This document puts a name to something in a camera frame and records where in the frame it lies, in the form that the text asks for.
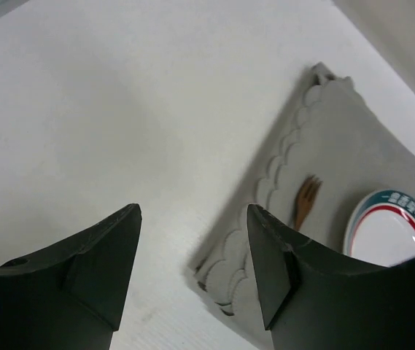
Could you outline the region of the grey cloth placemat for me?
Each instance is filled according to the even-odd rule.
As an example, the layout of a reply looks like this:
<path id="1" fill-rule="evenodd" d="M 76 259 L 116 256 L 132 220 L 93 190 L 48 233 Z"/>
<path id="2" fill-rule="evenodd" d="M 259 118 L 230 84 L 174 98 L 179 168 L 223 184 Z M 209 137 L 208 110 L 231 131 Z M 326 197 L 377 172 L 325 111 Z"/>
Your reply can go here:
<path id="1" fill-rule="evenodd" d="M 261 206 L 294 230 L 295 198 L 311 175 L 322 185 L 297 232 L 342 255 L 347 223 L 365 196 L 397 190 L 415 198 L 415 156 L 378 121 L 352 79 L 322 64 L 303 76 L 192 263 L 209 310 L 259 349 L 275 348 L 263 324 L 247 209 Z"/>

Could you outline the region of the green rimmed white plate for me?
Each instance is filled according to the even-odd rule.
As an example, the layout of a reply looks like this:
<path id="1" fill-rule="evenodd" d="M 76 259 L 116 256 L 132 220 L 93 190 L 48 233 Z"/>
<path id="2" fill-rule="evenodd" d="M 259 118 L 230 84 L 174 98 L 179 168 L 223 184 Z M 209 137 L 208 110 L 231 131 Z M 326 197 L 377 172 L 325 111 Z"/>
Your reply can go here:
<path id="1" fill-rule="evenodd" d="M 384 267 L 415 258 L 415 198 L 397 190 L 365 196 L 347 223 L 342 252 Z"/>

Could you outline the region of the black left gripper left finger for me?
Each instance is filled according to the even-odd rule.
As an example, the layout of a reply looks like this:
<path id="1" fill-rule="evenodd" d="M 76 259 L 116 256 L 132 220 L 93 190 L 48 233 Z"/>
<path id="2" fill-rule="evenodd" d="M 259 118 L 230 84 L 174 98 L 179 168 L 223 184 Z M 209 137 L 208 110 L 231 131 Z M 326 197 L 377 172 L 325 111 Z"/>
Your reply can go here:
<path id="1" fill-rule="evenodd" d="M 108 349 L 119 330 L 141 231 L 129 204 L 0 266 L 0 349 Z"/>

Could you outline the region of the brown wooden fork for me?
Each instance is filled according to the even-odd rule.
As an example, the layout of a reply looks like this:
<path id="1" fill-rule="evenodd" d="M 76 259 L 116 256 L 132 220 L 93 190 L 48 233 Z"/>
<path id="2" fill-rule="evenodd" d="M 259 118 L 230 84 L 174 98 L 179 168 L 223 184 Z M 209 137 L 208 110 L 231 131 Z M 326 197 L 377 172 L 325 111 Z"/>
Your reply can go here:
<path id="1" fill-rule="evenodd" d="M 292 219 L 294 230 L 299 231 L 311 212 L 322 181 L 315 175 L 309 176 L 301 185 L 295 198 L 295 211 Z"/>

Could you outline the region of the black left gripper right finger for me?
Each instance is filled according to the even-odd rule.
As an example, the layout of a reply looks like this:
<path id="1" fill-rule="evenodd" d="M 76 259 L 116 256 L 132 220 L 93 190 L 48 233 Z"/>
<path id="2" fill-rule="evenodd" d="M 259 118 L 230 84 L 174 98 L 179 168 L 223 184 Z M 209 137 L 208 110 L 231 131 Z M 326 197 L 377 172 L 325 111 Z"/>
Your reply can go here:
<path id="1" fill-rule="evenodd" d="M 256 204 L 247 232 L 275 349 L 415 349 L 415 258 L 381 267 L 347 257 Z"/>

